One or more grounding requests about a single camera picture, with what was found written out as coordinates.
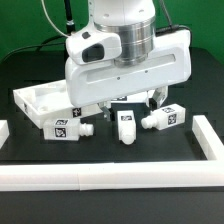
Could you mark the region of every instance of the green background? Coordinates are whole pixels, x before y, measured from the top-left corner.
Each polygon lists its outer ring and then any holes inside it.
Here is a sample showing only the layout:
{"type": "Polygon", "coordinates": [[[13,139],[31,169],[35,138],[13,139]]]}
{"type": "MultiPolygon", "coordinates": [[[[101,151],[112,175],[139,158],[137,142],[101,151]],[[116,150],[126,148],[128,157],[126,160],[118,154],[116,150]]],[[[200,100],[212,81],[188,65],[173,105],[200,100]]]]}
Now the green background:
{"type": "MultiPolygon", "coordinates": [[[[45,0],[49,15],[65,32],[63,0],[45,0]]],[[[154,0],[157,27],[166,20],[154,0]]],[[[174,23],[188,25],[193,31],[193,47],[207,49],[224,64],[224,1],[223,0],[165,0],[174,23]]],[[[71,0],[77,29],[88,22],[87,0],[71,0]]],[[[57,35],[49,25],[40,0],[0,0],[0,58],[13,49],[40,44],[57,35]]]]}

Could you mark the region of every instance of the qr code label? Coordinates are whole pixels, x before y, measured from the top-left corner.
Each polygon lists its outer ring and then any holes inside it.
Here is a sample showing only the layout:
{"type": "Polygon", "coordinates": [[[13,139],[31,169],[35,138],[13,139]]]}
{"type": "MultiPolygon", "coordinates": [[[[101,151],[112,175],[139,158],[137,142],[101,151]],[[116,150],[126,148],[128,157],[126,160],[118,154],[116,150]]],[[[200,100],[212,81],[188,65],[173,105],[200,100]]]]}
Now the qr code label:
{"type": "Polygon", "coordinates": [[[167,113],[167,114],[169,114],[169,113],[175,111],[174,109],[172,109],[172,108],[170,108],[170,107],[164,108],[164,109],[162,109],[162,110],[163,110],[165,113],[167,113]]]}
{"type": "Polygon", "coordinates": [[[122,121],[131,121],[132,120],[132,116],[121,116],[121,120],[122,121]]]}
{"type": "Polygon", "coordinates": [[[172,114],[168,117],[168,125],[176,124],[177,123],[177,115],[172,114]]]}
{"type": "Polygon", "coordinates": [[[80,117],[82,116],[82,109],[81,108],[74,108],[72,110],[73,117],[80,117]]]}
{"type": "Polygon", "coordinates": [[[56,138],[66,138],[66,128],[55,128],[56,138]]]}
{"type": "Polygon", "coordinates": [[[57,120],[55,125],[66,125],[68,123],[68,120],[57,120]]]}

